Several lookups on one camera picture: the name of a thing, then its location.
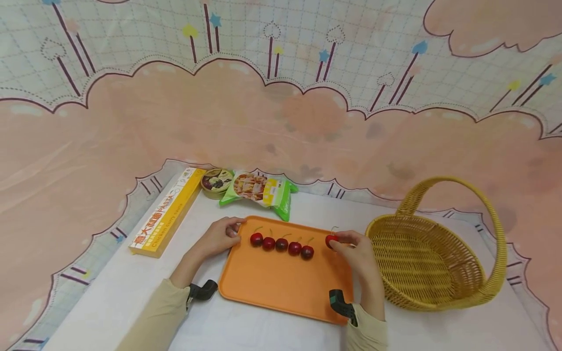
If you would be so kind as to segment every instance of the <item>tin can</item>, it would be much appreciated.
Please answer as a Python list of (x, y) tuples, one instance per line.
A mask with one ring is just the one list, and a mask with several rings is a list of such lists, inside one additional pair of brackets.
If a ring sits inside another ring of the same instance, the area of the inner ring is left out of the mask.
[(215, 168), (207, 171), (201, 178), (201, 189), (203, 194), (210, 199), (220, 200), (228, 189), (234, 178), (234, 174), (223, 168)]

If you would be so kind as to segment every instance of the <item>food package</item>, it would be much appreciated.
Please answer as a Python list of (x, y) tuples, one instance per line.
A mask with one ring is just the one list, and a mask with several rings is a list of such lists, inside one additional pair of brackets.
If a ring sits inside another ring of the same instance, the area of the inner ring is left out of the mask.
[(291, 212), (291, 193), (298, 187), (288, 180), (268, 178), (253, 173), (236, 172), (219, 205), (232, 201), (250, 199), (263, 207), (270, 207), (285, 222)]
[(188, 167), (170, 190), (160, 195), (160, 204), (149, 210), (152, 214), (129, 245), (131, 252), (154, 258), (162, 256), (183, 217), (197, 198), (203, 174), (205, 170)]

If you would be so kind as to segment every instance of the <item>yellow box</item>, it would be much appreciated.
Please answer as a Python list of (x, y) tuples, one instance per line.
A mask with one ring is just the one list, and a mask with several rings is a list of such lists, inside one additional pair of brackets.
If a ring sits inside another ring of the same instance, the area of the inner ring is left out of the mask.
[(160, 258), (197, 194), (205, 170), (186, 168), (168, 190), (158, 207), (135, 235), (129, 249), (133, 253)]

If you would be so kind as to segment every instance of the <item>green snack bag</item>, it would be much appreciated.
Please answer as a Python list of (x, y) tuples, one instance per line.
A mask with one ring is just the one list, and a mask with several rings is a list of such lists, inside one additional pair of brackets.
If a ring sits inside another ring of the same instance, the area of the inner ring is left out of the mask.
[(291, 193), (298, 187), (288, 180), (278, 180), (246, 172), (236, 172), (220, 206), (232, 201), (250, 199), (263, 207), (270, 207), (285, 222), (289, 221), (291, 212)]

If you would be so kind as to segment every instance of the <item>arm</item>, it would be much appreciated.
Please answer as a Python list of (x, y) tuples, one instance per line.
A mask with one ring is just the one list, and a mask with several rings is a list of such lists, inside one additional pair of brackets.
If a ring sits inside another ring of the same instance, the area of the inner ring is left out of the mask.
[(241, 218), (224, 217), (185, 253), (169, 279), (162, 281), (150, 297), (116, 351), (166, 351), (185, 317), (189, 284), (202, 262), (240, 242), (236, 235)]
[(336, 235), (339, 242), (332, 240), (330, 245), (345, 257), (361, 284), (361, 303), (353, 304), (357, 327), (351, 323), (347, 324), (347, 350), (386, 351), (384, 286), (371, 241), (355, 231), (341, 231)]

